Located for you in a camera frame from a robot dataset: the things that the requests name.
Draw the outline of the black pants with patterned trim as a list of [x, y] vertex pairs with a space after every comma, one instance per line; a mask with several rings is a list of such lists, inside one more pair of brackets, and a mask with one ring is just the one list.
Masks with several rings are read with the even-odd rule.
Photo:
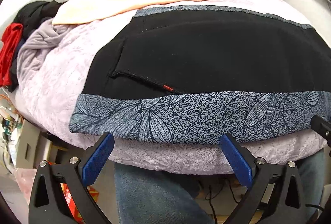
[[73, 133], [261, 141], [330, 120], [330, 48], [307, 23], [241, 8], [139, 10], [92, 60]]

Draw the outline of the blue jeans leg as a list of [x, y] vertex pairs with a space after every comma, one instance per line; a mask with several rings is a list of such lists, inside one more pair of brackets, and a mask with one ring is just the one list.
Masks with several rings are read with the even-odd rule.
[[[296, 161], [305, 197], [307, 222], [317, 212], [324, 188], [324, 151]], [[115, 163], [120, 223], [213, 223], [196, 202], [198, 181], [189, 175], [145, 170]]]

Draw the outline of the cluttered bedside items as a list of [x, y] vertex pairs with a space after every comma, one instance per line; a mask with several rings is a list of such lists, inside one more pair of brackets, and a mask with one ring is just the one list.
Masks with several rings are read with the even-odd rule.
[[34, 167], [39, 134], [1, 90], [1, 165], [10, 174], [15, 168]]

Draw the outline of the lavender fleece bed blanket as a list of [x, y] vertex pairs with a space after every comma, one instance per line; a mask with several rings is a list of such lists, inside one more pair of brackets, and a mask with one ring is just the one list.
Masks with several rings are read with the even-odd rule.
[[[219, 4], [248, 7], [262, 11], [263, 0], [217, 0]], [[296, 10], [282, 0], [268, 0], [267, 12]], [[75, 27], [53, 49], [46, 49], [44, 58], [22, 65], [24, 79], [15, 91], [18, 110], [32, 123], [44, 128], [65, 142], [87, 148], [97, 136], [70, 132], [69, 119], [88, 75], [92, 58], [106, 41], [123, 29], [136, 14], [135, 10]], [[261, 155], [275, 164], [297, 161], [322, 152], [326, 141], [308, 129], [247, 144], [254, 155]], [[230, 174], [232, 169], [217, 146], [161, 145], [117, 139], [112, 161], [148, 170], [170, 173], [212, 175]]]

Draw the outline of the red garment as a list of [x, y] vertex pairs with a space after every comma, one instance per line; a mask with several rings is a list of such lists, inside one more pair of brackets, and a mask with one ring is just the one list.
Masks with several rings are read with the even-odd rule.
[[1, 87], [11, 85], [10, 67], [13, 60], [16, 47], [21, 40], [23, 25], [19, 23], [11, 23], [4, 31], [1, 41]]

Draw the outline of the black clothes pile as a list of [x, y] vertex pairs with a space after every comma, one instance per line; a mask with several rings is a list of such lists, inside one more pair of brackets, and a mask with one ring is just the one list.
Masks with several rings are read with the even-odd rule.
[[20, 48], [25, 41], [30, 37], [33, 31], [46, 20], [55, 17], [58, 9], [63, 5], [63, 2], [57, 1], [35, 1], [22, 7], [13, 22], [22, 25], [22, 35], [13, 54], [13, 60], [9, 69], [11, 84], [5, 86], [9, 92], [13, 92], [18, 87], [17, 79], [17, 56]]

